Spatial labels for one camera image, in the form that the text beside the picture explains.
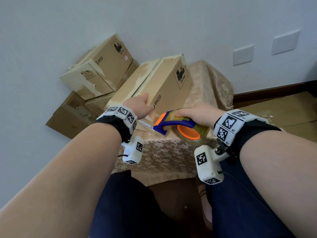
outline wall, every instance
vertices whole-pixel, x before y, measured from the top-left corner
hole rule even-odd
[[[316,79],[317,0],[1,0],[0,207],[68,138],[45,126],[70,90],[59,77],[117,32],[138,62],[204,59],[235,93]],[[302,29],[297,49],[271,56],[274,36]],[[255,45],[251,63],[232,51]]]

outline qr code-like marker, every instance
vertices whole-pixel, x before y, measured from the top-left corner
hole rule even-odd
[[[227,130],[224,130],[223,128],[219,128],[219,131],[217,133],[217,137],[219,139],[221,139],[222,141],[225,141],[227,135],[228,135],[228,131]]]
[[[133,117],[131,112],[128,114],[128,116],[126,118],[129,120],[130,123],[132,123],[134,120],[134,117]]]
[[[205,180],[205,182],[212,185],[212,184],[220,182],[220,180],[217,180],[216,178],[211,178],[209,180]]]
[[[134,120],[132,127],[133,127],[133,130],[135,130],[135,127],[137,127],[137,120]]]
[[[243,117],[243,116],[249,115],[249,113],[246,113],[244,111],[236,111],[236,112],[232,113],[232,115],[235,115],[235,116],[238,116],[238,117]]]
[[[141,144],[141,143],[137,143],[137,150],[138,151],[140,151],[140,152],[142,152],[142,148],[143,148],[143,144]]]
[[[227,128],[231,128],[237,120],[231,116],[228,116],[226,120],[222,123]]]
[[[119,113],[123,114],[123,115],[126,115],[128,113],[128,110],[124,109],[124,108],[119,108],[118,110]]]
[[[198,165],[201,165],[201,164],[207,162],[207,157],[206,157],[205,152],[201,153],[200,155],[197,155],[196,159],[197,159],[197,164]]]
[[[133,160],[129,160],[129,161],[126,161],[128,164],[136,164],[137,162],[134,162]]]
[[[110,107],[106,112],[116,111],[118,107]]]

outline floral pattern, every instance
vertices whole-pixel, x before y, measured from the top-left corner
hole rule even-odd
[[[232,109],[232,84],[218,70],[203,60],[188,65],[187,68],[194,86],[184,107],[192,107],[203,101],[224,111]],[[145,141],[141,162],[129,165],[119,157],[113,173],[130,169],[132,176],[146,186],[196,176],[193,154],[197,146],[180,140],[172,132],[163,138],[141,130],[135,130],[133,135],[138,135]],[[209,132],[206,144],[213,148],[217,146],[212,132]],[[120,154],[123,154],[123,151],[124,147],[121,147]]]

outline pants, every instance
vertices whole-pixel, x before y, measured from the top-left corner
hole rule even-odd
[[[215,237],[294,237],[253,186],[240,163],[221,162],[220,184],[206,185],[212,205]],[[131,177],[131,171],[112,174],[98,201],[90,238],[176,237],[174,223],[160,210],[153,192]]]

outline baseboard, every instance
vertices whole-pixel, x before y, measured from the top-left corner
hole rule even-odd
[[[279,98],[305,91],[309,91],[312,95],[316,96],[317,80],[235,94],[233,96],[233,104],[247,101]]]

